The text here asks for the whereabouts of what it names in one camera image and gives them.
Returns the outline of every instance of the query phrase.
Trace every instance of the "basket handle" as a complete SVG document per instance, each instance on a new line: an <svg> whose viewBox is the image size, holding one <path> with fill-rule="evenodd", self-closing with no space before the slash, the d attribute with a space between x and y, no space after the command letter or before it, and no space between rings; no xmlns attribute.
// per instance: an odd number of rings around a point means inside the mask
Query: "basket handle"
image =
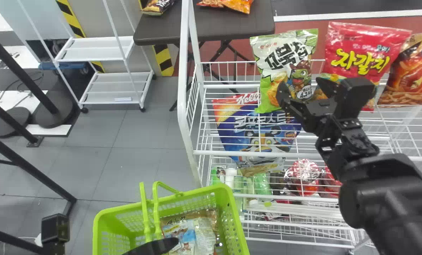
<svg viewBox="0 0 422 255"><path fill-rule="evenodd" d="M148 208L146 205L146 193L145 193L145 184L140 182L140 197L141 197L141 211L143 213L143 226L144 226L144 234L145 234L145 241L151 242L151 231L150 231L150 220L148 219Z"/></svg>
<svg viewBox="0 0 422 255"><path fill-rule="evenodd" d="M177 197L184 195L183 192L179 190L175 190L172 187L167 186L167 184L161 181L155 181L153 183L153 200L154 200L154 225L156 226L156 237L158 239L162 238L162 231L161 231L161 219L159 218L159 196L157 195L157 190L161 186L162 188L172 192Z"/></svg>

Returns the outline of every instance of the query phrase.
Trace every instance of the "snack in basket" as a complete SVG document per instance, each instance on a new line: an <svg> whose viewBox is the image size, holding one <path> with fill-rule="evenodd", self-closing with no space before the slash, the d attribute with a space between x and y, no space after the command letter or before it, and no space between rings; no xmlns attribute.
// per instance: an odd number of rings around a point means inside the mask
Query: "snack in basket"
<svg viewBox="0 0 422 255"><path fill-rule="evenodd" d="M299 196L308 197L318 191L319 167L308 159L297 160L285 174L292 179L290 190Z"/></svg>
<svg viewBox="0 0 422 255"><path fill-rule="evenodd" d="M222 3L230 9L249 14L253 0L222 0Z"/></svg>
<svg viewBox="0 0 422 255"><path fill-rule="evenodd" d="M379 104L422 104L422 33L414 34L403 45Z"/></svg>
<svg viewBox="0 0 422 255"><path fill-rule="evenodd" d="M318 29L292 30L250 38L261 73L261 104L258 113L279 110L276 99L280 83L286 83L292 98L310 100L311 54L315 52Z"/></svg>
<svg viewBox="0 0 422 255"><path fill-rule="evenodd" d="M207 7L214 7L214 8L223 8L223 0L202 0L201 2L197 3L198 6L207 6Z"/></svg>
<svg viewBox="0 0 422 255"><path fill-rule="evenodd" d="M411 31L362 24L329 22L326 35L325 63L321 77L339 83L343 79L363 76L377 86L398 56ZM316 88L314 99L326 99ZM371 98L362 108L372 111Z"/></svg>
<svg viewBox="0 0 422 255"><path fill-rule="evenodd" d="M321 169L320 186L318 188L320 197L338 198L341 186L342 183L334 178L327 166Z"/></svg>
<svg viewBox="0 0 422 255"><path fill-rule="evenodd" d="M164 237L177 237L170 255L212 255L217 242L216 210L198 210L161 219Z"/></svg>
<svg viewBox="0 0 422 255"><path fill-rule="evenodd" d="M212 100L220 140L226 151L289 152L301 125L284 111L258 114L258 93ZM283 169L284 157L231 156L243 176Z"/></svg>
<svg viewBox="0 0 422 255"><path fill-rule="evenodd" d="M175 1L176 0L151 0L142 11L148 15L159 16L170 8Z"/></svg>

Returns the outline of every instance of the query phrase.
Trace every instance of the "black table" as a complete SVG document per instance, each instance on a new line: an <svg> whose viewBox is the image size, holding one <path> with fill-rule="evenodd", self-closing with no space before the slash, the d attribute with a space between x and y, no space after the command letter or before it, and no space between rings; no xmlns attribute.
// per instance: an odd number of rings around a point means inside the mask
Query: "black table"
<svg viewBox="0 0 422 255"><path fill-rule="evenodd" d="M209 60L215 61L222 52L229 48L243 60L248 61L239 54L229 43L234 39L246 39L256 35L273 34L275 32L274 15L270 0L255 0L251 6L250 14L240 13L230 9L210 8L197 6L200 0L193 0L195 23L200 47L206 41L220 41L220 47ZM177 0L162 16L142 15L134 33L136 45L162 45L174 44L179 46L181 26L181 3ZM189 53L188 61L193 59ZM216 79L224 81L208 66L203 65L203 70L208 71Z"/></svg>

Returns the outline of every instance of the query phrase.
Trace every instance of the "gray tile floor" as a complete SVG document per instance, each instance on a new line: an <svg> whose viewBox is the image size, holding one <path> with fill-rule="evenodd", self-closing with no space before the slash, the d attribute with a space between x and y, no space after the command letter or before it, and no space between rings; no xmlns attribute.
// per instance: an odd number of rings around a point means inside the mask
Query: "gray tile floor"
<svg viewBox="0 0 422 255"><path fill-rule="evenodd" d="M40 148L26 148L23 138L5 139L9 145L79 201L71 215L68 255L90 255L92 224L108 207L140 201L138 183L155 180L182 191L194 189L193 177L176 112L168 111L176 98L176 78L153 82L138 106L93 107L82 114L67 138L45 138ZM151 197L151 190L146 189ZM0 165L0 230L35 237L41 218L60 213L65 200L14 166ZM345 254L343 249L249 242L251 254ZM372 255L371 248L357 254ZM7 255L27 255L6 246Z"/></svg>

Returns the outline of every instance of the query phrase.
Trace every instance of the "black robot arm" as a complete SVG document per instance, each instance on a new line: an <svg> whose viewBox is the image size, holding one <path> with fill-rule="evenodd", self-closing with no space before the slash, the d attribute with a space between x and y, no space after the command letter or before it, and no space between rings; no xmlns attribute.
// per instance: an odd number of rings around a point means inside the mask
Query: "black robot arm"
<svg viewBox="0 0 422 255"><path fill-rule="evenodd" d="M342 182L339 207L353 228L363 228L381 254L422 254L422 173L404 154L379 155L358 115L373 96L365 78L340 82L317 78L327 100L291 99L280 84L280 107L318 136L315 147Z"/></svg>

